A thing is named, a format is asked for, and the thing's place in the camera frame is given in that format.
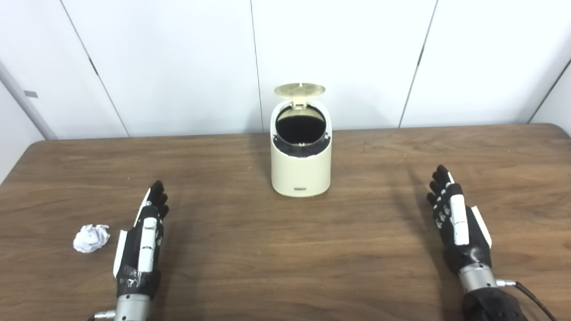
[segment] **robotic hand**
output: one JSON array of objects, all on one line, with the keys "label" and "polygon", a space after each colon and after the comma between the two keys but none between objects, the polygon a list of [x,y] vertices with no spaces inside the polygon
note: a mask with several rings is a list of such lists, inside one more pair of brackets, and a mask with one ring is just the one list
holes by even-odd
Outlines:
[{"label": "robotic hand", "polygon": [[495,279],[492,274],[492,238],[478,208],[465,205],[462,188],[444,166],[439,165],[432,178],[433,193],[427,198],[444,244],[444,261],[460,277],[466,292],[465,320],[526,321],[517,299],[500,289],[519,283]]},{"label": "robotic hand", "polygon": [[163,183],[156,181],[143,198],[133,228],[121,231],[113,264],[117,308],[96,313],[90,320],[148,321],[151,301],[159,289],[160,244],[168,213]]}]

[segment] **wood grain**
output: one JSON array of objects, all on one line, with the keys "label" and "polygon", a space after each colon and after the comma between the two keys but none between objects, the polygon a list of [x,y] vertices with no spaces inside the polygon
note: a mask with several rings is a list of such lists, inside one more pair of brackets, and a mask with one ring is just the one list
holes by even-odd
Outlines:
[{"label": "wood grain", "polygon": [[[267,134],[49,141],[0,186],[0,315],[115,307],[111,267],[146,188],[171,207],[154,320],[461,320],[425,201],[445,164],[492,234],[494,273],[571,320],[571,139],[552,125],[337,131],[331,188],[271,187]],[[111,226],[93,254],[81,225]],[[530,320],[546,320],[527,298]]]}]

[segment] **black tape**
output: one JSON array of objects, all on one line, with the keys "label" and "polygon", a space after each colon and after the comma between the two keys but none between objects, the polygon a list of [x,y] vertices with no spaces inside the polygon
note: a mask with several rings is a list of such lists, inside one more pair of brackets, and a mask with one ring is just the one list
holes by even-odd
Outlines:
[{"label": "black tape", "polygon": [[143,294],[153,300],[159,290],[161,277],[158,270],[139,272],[135,268],[124,266],[123,270],[117,273],[117,297],[126,294]]}]

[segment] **robot finger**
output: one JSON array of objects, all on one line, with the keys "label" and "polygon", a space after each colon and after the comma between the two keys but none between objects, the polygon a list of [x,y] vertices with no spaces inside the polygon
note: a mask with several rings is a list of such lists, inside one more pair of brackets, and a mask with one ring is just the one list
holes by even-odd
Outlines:
[{"label": "robot finger", "polygon": [[163,206],[168,200],[168,195],[167,194],[161,194],[158,199],[156,200],[156,202],[153,202],[153,205],[156,206],[157,208]]},{"label": "robot finger", "polygon": [[163,195],[163,193],[164,193],[163,182],[158,180],[151,186],[147,200],[149,200],[153,204],[157,203],[161,195]]},{"label": "robot finger", "polygon": [[432,205],[433,208],[436,208],[437,201],[436,201],[436,196],[433,193],[427,194],[427,200],[428,200],[428,203],[430,203],[430,205]]},{"label": "robot finger", "polygon": [[431,181],[429,186],[430,186],[430,189],[434,192],[435,196],[438,197],[438,196],[440,196],[440,194],[442,194],[442,188],[435,181]]},{"label": "robot finger", "polygon": [[159,208],[159,217],[160,219],[164,219],[165,216],[168,214],[168,205],[163,205]]}]

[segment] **black cable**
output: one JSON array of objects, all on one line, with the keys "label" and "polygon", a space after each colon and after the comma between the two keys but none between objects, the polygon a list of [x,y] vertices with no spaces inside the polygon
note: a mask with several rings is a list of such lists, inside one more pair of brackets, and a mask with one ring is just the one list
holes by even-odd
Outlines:
[{"label": "black cable", "polygon": [[521,292],[523,292],[525,295],[527,295],[532,301],[534,301],[539,306],[539,308],[541,308],[543,312],[547,314],[547,316],[551,321],[557,321],[557,319],[553,316],[553,314],[551,314],[551,312],[547,310],[547,307],[545,307],[545,305],[543,305],[543,303],[541,303],[539,299],[535,295],[533,295],[531,291],[528,290],[528,288],[524,287],[524,285],[521,284],[520,282],[516,282],[516,288]]}]

